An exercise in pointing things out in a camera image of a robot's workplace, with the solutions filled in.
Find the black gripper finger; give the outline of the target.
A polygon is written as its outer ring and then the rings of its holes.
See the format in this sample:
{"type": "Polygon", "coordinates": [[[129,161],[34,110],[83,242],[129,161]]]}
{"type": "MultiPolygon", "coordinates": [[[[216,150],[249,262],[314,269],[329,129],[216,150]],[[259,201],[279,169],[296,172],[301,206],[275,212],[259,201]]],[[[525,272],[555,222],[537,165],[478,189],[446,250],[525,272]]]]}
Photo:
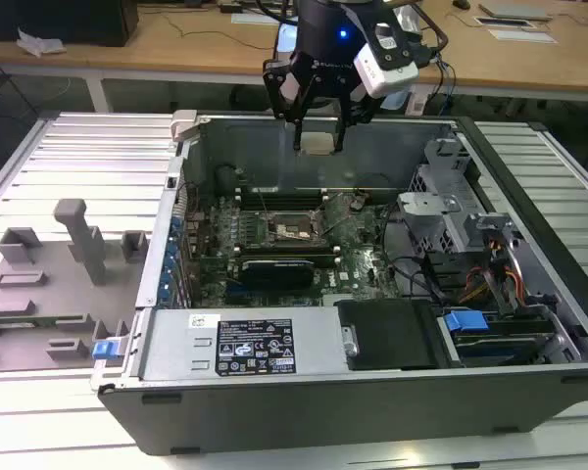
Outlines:
{"type": "Polygon", "coordinates": [[[300,151],[303,119],[319,96],[315,61],[304,52],[294,52],[288,62],[266,60],[263,80],[274,117],[294,124],[293,149],[300,151]]]}
{"type": "Polygon", "coordinates": [[[338,118],[334,134],[334,151],[341,152],[346,131],[359,123],[369,123],[378,111],[378,99],[371,98],[364,87],[348,91],[343,88],[334,93],[338,105],[338,118]]]}

